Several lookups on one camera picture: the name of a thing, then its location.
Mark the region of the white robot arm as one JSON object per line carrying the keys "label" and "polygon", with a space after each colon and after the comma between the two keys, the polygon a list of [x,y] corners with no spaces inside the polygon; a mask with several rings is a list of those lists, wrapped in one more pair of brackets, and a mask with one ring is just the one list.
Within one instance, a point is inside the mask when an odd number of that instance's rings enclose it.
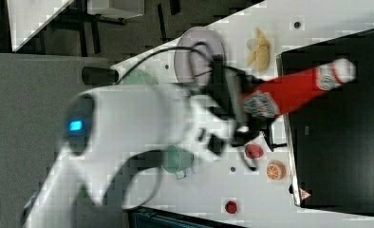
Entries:
{"label": "white robot arm", "polygon": [[242,121],[239,82],[220,56],[206,85],[109,85],[75,96],[65,114],[59,154],[24,228],[75,228],[82,191],[96,206],[100,228],[146,203],[160,186],[165,152],[220,159]]}

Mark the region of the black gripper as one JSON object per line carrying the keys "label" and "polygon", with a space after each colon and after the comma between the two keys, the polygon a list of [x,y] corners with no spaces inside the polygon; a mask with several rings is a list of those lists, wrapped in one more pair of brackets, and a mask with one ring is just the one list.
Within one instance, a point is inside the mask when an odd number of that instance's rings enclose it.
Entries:
{"label": "black gripper", "polygon": [[239,121],[234,71],[225,65],[221,55],[211,62],[212,73],[207,84],[207,94],[220,106],[221,119]]}

